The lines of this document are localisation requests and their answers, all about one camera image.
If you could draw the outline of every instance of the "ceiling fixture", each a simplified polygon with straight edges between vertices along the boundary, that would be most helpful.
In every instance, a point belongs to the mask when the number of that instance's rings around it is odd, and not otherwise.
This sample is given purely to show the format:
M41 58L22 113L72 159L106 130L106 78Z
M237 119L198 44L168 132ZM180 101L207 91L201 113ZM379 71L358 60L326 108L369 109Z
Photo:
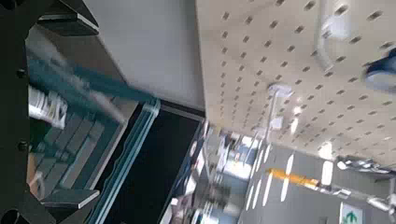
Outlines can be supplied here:
M298 119L295 118L295 119L293 119L293 122L290 125L290 133L291 134L295 134L295 132L297 130L297 126L298 126Z
M260 164L262 163L262 153L263 153L263 152L264 152L264 150L262 150L262 151L260 152L259 160L257 161L257 165L256 165L256 172L259 171Z
M261 186L262 186L262 180L260 179L259 183L257 183L256 194L254 195L252 209L254 209L256 207L257 198L259 197L260 187Z
M338 168L340 170L346 170L347 169L347 165L343 161L337 162L337 166L338 166Z
M324 160L332 160L332 143L324 142L318 154Z
M250 192L248 193L248 196L247 196L246 210L248 210L248 207L250 206L250 200L251 200L251 195L253 194L253 190L254 190L254 185L251 186Z
M267 162L268 157L270 155L270 151L271 151L271 144L268 144L267 149L265 149L265 155L264 155L264 163Z
M331 161L323 162L322 178L320 181L322 185L329 186L332 183L332 167L333 164Z
M290 97L294 94L294 92L291 90L291 87L280 84L280 83L273 83L268 87L268 93L272 96L272 100L271 100L271 107L270 107L270 113L268 115L268 122L267 122L267 127L265 129L265 136L263 141L265 141L264 143L267 145L267 149L265 150L265 155L264 155L264 163L267 162L269 153L272 149L271 144L270 144L270 131L273 127L273 125L275 123L277 123L276 126L281 126L281 124L279 124L279 122L281 123L283 121L283 119L276 119L275 122L273 122L273 114L275 111L275 105L276 105L276 98L277 97Z
M315 38L315 52L319 65L325 72L328 72L330 69L332 69L334 63L328 54L326 45L326 36L330 33L330 18L328 18L326 15L326 0L319 1L319 10L320 18L318 23L318 31Z
M267 186L265 186L264 197L262 198L262 206L265 206L268 201L268 195L270 193L271 183L272 183L273 174L268 175Z
M256 140L258 134L259 133L257 133L257 132L256 132L256 134L254 134L253 140L251 138L249 138L249 137L244 137L243 138L243 139L250 139L250 147L248 148L247 156L245 157L245 160L244 160L244 165L247 163L248 156L250 155L250 152L253 149L253 146L255 145L255 143L256 143L257 149L260 149L260 147L261 147L262 140L260 141L260 143Z
M251 168L251 172L250 172L250 179L251 179L251 177L253 177L254 169L256 168L256 165L257 165L257 158L253 162L253 167Z
M286 195L288 194L288 187L289 187L289 175L291 173L291 168L293 166L294 161L294 153L288 159L288 164L286 165L286 175L288 177L285 178L283 181L282 191L280 193L280 201L285 202Z
M172 205L177 205L178 204L178 199L177 198L173 198L171 201Z
M291 168L293 167L294 153L289 157L288 164L286 165L286 175L290 175Z

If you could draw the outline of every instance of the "black panel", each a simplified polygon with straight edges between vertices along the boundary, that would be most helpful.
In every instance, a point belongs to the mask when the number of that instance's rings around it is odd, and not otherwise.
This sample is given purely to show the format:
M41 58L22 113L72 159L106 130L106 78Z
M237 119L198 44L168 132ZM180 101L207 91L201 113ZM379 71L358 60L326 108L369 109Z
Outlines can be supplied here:
M107 216L106 223L157 223L198 126L199 122L196 120L163 110L160 112Z

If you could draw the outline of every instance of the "white wall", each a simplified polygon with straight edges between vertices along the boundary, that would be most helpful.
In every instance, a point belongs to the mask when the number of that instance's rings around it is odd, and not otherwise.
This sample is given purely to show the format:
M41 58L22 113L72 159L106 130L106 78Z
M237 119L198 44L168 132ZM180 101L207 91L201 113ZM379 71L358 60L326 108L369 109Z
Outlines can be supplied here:
M174 103L205 107L195 1L84 2L128 83Z
M286 168L286 163L291 150L283 147L276 147L271 151L270 157L260 171L254 175L249 183L257 185L257 181L262 179L261 192L256 208L251 206L241 215L244 224L319 224L321 217L328 219L328 224L336 224L339 221L339 210L341 199L333 196L320 194L310 189L289 185L288 195L285 202L280 201L280 192L283 182L273 179L268 202L262 207L262 197L265 191L267 176L264 174L267 168ZM323 160L296 153L292 172L299 175L306 175L316 179L321 179L321 169ZM375 184L372 178L355 172L339 171L334 167L334 184L360 190L365 193L386 197L388 193L388 183ZM348 200L346 203L359 207L364 212L363 223L365 224L388 224L388 214L372 208L362 202Z

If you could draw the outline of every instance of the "metal frame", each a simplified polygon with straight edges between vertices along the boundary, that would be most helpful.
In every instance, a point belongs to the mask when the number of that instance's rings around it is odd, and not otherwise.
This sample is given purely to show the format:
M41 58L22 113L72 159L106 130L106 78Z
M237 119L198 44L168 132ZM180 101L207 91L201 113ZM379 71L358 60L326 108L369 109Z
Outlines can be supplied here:
M123 151L116 160L110 176L105 181L102 197L89 216L87 223L105 223L107 214L120 192L132 164L139 153L152 123L157 118L161 103L157 99L143 105L143 110L125 140Z
M0 100L3 106L0 113L0 170L3 171L0 185L0 221L16 223L18 216L22 216L29 223L82 223L95 206L97 198L90 200L81 209L47 209L26 184L30 126L27 88L29 81L24 40L53 0L18 1L18 6L14 1L8 2L9 9L0 5L0 27L3 31L0 35L3 76L0 84ZM9 211L15 211L17 216L15 219L3 220Z

